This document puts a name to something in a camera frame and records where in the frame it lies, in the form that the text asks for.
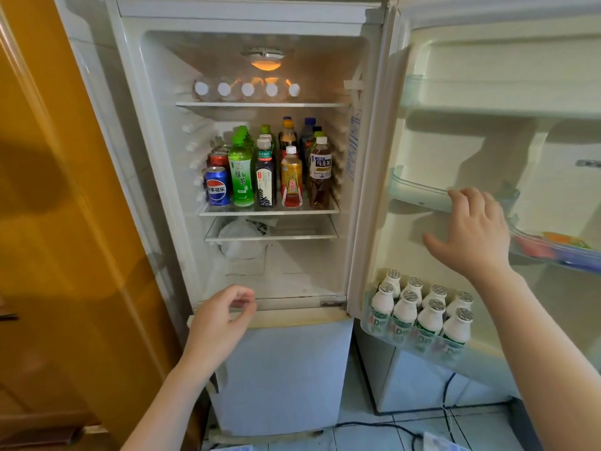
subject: white plastic bag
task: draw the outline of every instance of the white plastic bag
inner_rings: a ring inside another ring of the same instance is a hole
[[[269,235],[269,222],[247,220],[244,217],[229,222],[219,232],[220,238],[262,237]],[[268,242],[229,241],[218,242],[223,256],[229,260],[250,260],[263,255]]]

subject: refrigerator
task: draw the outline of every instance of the refrigerator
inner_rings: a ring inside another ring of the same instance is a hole
[[[449,188],[501,202],[513,268],[601,368],[601,0],[105,1],[192,308],[231,283],[256,292],[209,384],[224,433],[336,424],[353,319],[388,269],[473,294],[453,370],[519,395],[476,291],[421,242],[446,237]],[[195,98],[199,75],[236,79],[257,48],[280,51],[274,75],[298,97]],[[333,146],[330,206],[209,205],[209,152],[286,116],[297,131],[317,118]],[[229,260],[220,243],[257,242],[220,238],[240,217],[276,225],[258,256]]]

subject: freezer door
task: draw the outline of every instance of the freezer door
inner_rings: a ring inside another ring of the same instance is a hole
[[[364,316],[364,294],[387,269],[400,271],[402,283],[421,278],[424,292],[446,286],[448,301],[468,291],[476,297],[472,345],[455,369],[515,394],[476,291],[430,256],[421,235],[444,240],[447,189],[477,186],[500,200],[516,231],[526,224],[523,231],[549,231],[542,222],[552,221],[563,225],[556,232],[601,242],[599,200],[581,192],[601,189],[601,175],[577,167],[601,158],[601,75],[591,72],[601,67],[601,0],[393,0],[384,33],[349,313]],[[552,213],[565,206],[578,211]],[[601,278],[513,255],[510,261],[599,366],[598,326],[584,310],[601,311],[590,293]],[[560,307],[566,288],[587,307]],[[487,364],[497,367],[495,376]]]
[[[221,433],[281,435],[338,421],[353,320],[340,308],[256,312],[207,386]]]

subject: sticker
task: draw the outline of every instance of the sticker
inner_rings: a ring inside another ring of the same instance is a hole
[[[355,181],[355,166],[357,164],[357,148],[359,146],[359,129],[361,128],[361,110],[350,118],[349,152],[346,157],[346,173],[350,180]]]

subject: blue soda can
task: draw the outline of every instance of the blue soda can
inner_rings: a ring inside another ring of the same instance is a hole
[[[229,173],[223,166],[207,168],[204,177],[207,181],[208,203],[211,205],[228,205],[231,202],[229,189]]]

